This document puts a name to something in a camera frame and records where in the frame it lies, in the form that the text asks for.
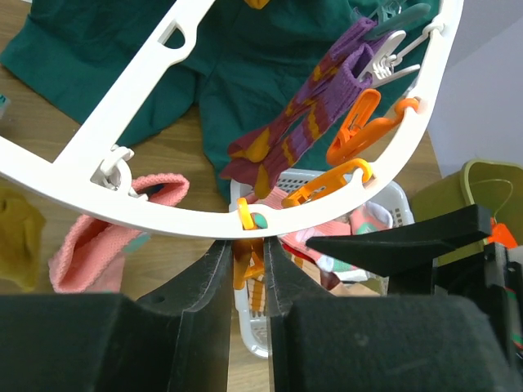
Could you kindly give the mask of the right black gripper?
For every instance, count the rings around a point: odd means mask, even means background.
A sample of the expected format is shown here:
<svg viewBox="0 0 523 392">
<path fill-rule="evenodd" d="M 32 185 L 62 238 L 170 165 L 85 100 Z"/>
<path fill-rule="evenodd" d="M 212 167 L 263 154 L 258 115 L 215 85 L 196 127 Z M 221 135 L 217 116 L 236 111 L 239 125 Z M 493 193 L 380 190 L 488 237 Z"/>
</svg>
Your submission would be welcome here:
<svg viewBox="0 0 523 392">
<path fill-rule="evenodd" d="M 335 238 L 328 249 L 363 270 L 391 276 L 390 294 L 462 296 L 474 302 L 486 314 L 507 361 L 521 363 L 522 248 L 490 243 L 446 265 L 432 261 L 490 235 L 490 210 L 473 204 L 410 225 Z"/>
</svg>

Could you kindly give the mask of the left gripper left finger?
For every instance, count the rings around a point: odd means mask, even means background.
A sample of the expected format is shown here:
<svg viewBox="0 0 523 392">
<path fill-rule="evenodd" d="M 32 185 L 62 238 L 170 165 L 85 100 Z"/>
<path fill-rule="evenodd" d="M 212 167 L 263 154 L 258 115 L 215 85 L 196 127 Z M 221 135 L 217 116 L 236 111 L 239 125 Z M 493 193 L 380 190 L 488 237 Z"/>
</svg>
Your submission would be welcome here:
<svg viewBox="0 0 523 392">
<path fill-rule="evenodd" d="M 138 300 L 120 293 L 1 299 L 4 391 L 224 391 L 232 251 L 215 242 Z"/>
</svg>

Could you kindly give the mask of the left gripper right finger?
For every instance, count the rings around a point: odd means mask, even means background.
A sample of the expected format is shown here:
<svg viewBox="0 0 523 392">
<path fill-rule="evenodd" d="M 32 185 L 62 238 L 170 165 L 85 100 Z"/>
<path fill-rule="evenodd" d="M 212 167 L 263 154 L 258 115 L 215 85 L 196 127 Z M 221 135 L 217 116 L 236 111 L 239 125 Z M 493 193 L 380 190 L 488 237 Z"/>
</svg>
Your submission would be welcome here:
<svg viewBox="0 0 523 392">
<path fill-rule="evenodd" d="M 519 391 L 489 320 L 462 296 L 341 297 L 264 245 L 274 391 Z"/>
</svg>

